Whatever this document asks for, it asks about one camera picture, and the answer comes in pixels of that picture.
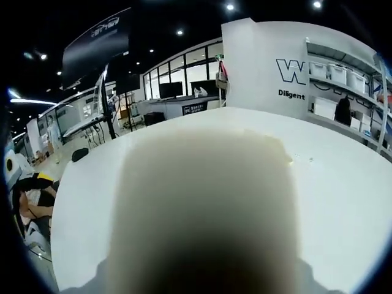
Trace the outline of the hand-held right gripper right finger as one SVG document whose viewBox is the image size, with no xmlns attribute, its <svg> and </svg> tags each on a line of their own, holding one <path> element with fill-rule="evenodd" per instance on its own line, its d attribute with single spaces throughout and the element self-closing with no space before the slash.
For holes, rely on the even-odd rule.
<svg viewBox="0 0 392 294">
<path fill-rule="evenodd" d="M 297 266 L 297 281 L 298 281 L 298 293 L 308 294 L 343 294 L 341 290 L 327 289 L 314 277 L 314 272 L 308 263 L 304 260 L 298 260 Z"/>
</svg>

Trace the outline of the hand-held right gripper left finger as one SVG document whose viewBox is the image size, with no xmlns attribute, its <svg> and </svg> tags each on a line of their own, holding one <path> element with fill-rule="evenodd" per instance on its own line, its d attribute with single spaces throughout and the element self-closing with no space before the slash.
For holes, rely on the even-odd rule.
<svg viewBox="0 0 392 294">
<path fill-rule="evenodd" d="M 62 290 L 62 294 L 104 294 L 107 292 L 107 260 L 103 260 L 97 266 L 96 275 L 81 287 L 71 287 Z"/>
</svg>

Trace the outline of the person's left hand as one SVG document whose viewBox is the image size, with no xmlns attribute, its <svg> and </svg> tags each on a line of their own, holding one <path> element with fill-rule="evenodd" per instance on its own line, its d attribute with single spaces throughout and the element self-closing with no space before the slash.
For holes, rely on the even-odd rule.
<svg viewBox="0 0 392 294">
<path fill-rule="evenodd" d="M 53 206 L 36 206 L 29 203 L 24 192 L 20 192 L 19 212 L 22 216 L 29 219 L 38 219 L 45 216 L 52 216 Z"/>
</svg>

